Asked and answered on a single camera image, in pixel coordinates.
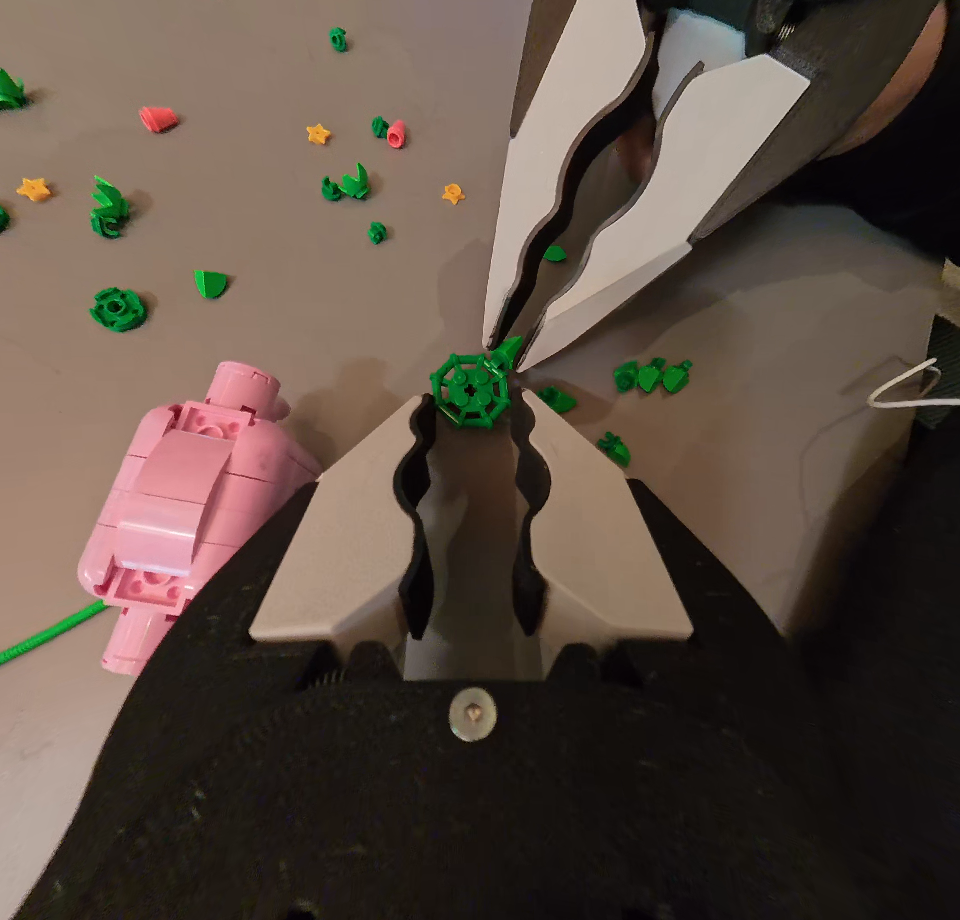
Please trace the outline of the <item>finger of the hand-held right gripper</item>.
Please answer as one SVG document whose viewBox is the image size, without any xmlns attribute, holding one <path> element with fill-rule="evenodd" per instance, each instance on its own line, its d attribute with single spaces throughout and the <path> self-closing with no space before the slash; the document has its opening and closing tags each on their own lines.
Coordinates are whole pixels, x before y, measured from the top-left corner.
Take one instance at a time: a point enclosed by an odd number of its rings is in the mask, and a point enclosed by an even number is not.
<svg viewBox="0 0 960 920">
<path fill-rule="evenodd" d="M 570 286 L 537 321 L 519 370 L 571 345 L 679 263 L 809 85 L 770 55 L 691 73 L 662 118 L 649 180 L 594 235 Z"/>
<path fill-rule="evenodd" d="M 634 92 L 647 34 L 639 0 L 575 0 L 531 103 L 510 136 L 489 264 L 483 335 L 508 334 L 537 283 L 534 257 L 562 232 L 588 141 Z"/>
</svg>

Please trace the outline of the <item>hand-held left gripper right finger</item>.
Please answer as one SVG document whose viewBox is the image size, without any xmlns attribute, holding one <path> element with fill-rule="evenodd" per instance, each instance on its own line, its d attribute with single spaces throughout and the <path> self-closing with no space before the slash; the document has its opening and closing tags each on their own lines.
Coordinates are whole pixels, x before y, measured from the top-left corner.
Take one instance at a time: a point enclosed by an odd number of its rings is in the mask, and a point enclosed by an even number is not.
<svg viewBox="0 0 960 920">
<path fill-rule="evenodd" d="M 552 662 L 570 644 L 685 641 L 693 624 L 622 470 L 533 391 L 511 396 L 525 503 L 515 618 Z"/>
</svg>

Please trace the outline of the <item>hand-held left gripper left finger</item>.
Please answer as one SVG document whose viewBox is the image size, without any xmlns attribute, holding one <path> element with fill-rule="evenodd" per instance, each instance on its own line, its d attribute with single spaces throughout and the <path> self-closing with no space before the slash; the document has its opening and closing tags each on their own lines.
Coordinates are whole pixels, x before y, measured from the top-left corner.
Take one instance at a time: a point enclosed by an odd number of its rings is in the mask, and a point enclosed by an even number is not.
<svg viewBox="0 0 960 920">
<path fill-rule="evenodd" d="M 414 397 L 320 477 L 253 640 L 326 641 L 345 660 L 361 642 L 424 637 L 435 578 L 418 506 L 435 440 L 434 398 Z"/>
</svg>

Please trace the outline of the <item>green web plant assembly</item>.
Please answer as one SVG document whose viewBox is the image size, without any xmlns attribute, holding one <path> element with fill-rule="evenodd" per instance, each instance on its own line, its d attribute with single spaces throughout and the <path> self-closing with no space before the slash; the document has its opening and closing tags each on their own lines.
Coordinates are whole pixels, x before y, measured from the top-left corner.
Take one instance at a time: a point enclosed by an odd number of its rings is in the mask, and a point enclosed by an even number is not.
<svg viewBox="0 0 960 920">
<path fill-rule="evenodd" d="M 429 376 L 437 410 L 457 429 L 492 430 L 511 407 L 513 361 L 502 350 L 452 353 Z"/>
</svg>

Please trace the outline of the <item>person's right hand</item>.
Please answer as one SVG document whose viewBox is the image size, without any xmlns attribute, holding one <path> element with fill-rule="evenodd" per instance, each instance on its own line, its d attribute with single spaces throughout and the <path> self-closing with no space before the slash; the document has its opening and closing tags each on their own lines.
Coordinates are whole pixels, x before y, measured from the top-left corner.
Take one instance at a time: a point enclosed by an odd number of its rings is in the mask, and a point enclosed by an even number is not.
<svg viewBox="0 0 960 920">
<path fill-rule="evenodd" d="M 887 129 L 916 100 L 941 57 L 949 24 L 950 6 L 948 0 L 941 0 L 887 86 L 819 159 L 838 157 L 864 146 Z"/>
</svg>

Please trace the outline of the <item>pink brick watering can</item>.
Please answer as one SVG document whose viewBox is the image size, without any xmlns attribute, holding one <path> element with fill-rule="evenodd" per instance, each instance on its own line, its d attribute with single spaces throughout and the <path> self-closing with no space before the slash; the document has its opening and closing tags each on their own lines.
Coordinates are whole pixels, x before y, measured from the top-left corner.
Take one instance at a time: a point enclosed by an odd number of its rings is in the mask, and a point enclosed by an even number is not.
<svg viewBox="0 0 960 920">
<path fill-rule="evenodd" d="M 274 376 L 225 361 L 204 399 L 141 419 L 78 563 L 83 588 L 119 609 L 104 670 L 138 676 L 211 578 L 319 479 L 281 427 L 290 411 Z"/>
</svg>

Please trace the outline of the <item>scattered green leaf pieces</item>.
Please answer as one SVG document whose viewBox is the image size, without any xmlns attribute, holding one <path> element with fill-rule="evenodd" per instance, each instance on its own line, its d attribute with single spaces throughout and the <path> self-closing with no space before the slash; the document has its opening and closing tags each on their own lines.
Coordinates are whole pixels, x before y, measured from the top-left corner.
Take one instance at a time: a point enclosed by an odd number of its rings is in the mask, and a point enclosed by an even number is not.
<svg viewBox="0 0 960 920">
<path fill-rule="evenodd" d="M 673 365 L 667 365 L 663 357 L 653 357 L 646 364 L 629 360 L 614 368 L 611 377 L 618 394 L 640 391 L 650 395 L 662 388 L 666 393 L 675 395 L 689 385 L 692 366 L 693 362 L 689 359 Z M 558 414 L 568 413 L 577 405 L 575 398 L 554 385 L 543 387 L 536 395 Z M 617 434 L 607 431 L 596 442 L 596 446 L 620 468 L 630 466 L 631 451 Z"/>
</svg>

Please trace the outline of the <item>green clawed plant brick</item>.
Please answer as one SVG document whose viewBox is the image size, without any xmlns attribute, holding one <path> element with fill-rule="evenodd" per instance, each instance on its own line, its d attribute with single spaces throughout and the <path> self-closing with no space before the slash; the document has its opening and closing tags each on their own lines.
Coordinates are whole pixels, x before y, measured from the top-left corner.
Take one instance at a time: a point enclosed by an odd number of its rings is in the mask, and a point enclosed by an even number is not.
<svg viewBox="0 0 960 920">
<path fill-rule="evenodd" d="M 332 203 L 343 198 L 364 201 L 371 193 L 371 189 L 369 173 L 360 162 L 356 164 L 356 170 L 353 174 L 344 174 L 339 180 L 325 176 L 320 186 L 322 196 Z"/>
</svg>

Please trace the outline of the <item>green flat stem piece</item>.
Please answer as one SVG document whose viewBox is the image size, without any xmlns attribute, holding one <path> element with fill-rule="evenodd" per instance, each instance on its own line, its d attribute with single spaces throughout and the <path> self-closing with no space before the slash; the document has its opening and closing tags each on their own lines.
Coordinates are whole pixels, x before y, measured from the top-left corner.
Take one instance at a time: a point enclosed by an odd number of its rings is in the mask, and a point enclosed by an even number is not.
<svg viewBox="0 0 960 920">
<path fill-rule="evenodd" d="M 43 629 L 29 638 L 22 639 L 18 643 L 1 651 L 0 663 L 5 665 L 12 662 L 33 650 L 36 650 L 50 641 L 72 631 L 78 626 L 90 621 L 95 616 L 102 614 L 107 609 L 107 604 L 102 600 L 93 602 L 78 612 L 67 616 L 54 625 Z"/>
</svg>

